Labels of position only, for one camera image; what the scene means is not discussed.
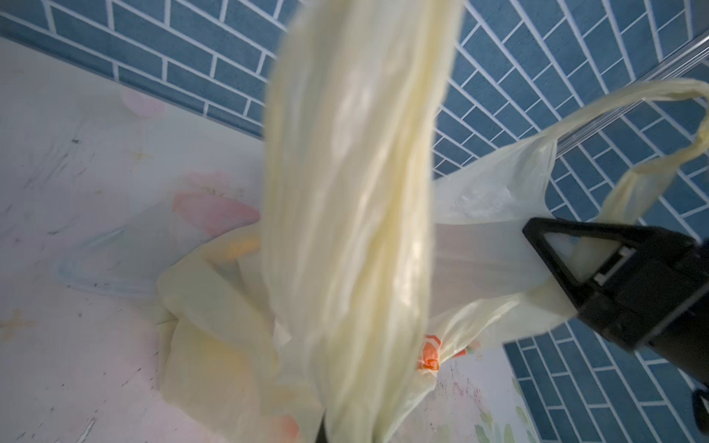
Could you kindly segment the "cream printed plastic bag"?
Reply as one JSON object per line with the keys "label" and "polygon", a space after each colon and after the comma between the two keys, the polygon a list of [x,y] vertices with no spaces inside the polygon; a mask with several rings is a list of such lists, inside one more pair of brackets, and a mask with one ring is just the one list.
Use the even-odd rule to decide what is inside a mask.
{"label": "cream printed plastic bag", "polygon": [[[523,233],[553,219],[545,194],[559,140],[622,106],[703,98],[708,86],[634,83],[437,180],[433,133],[464,9],[311,1],[297,12],[267,94],[260,220],[156,284],[166,402],[232,442],[385,442],[471,344],[580,319]],[[592,223],[642,226],[707,149],[702,122],[689,147],[622,175]],[[577,278],[611,250],[548,241]],[[705,349],[644,345],[701,382],[707,245],[705,302]]]}

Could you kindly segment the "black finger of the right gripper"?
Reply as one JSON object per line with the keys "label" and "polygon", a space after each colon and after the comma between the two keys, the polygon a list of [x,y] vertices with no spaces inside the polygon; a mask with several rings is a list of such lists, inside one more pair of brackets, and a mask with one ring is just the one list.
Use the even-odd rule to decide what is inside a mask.
{"label": "black finger of the right gripper", "polygon": [[[626,351],[706,347],[706,245],[660,227],[533,218],[523,233],[581,321]],[[548,236],[611,243],[577,278]]]}

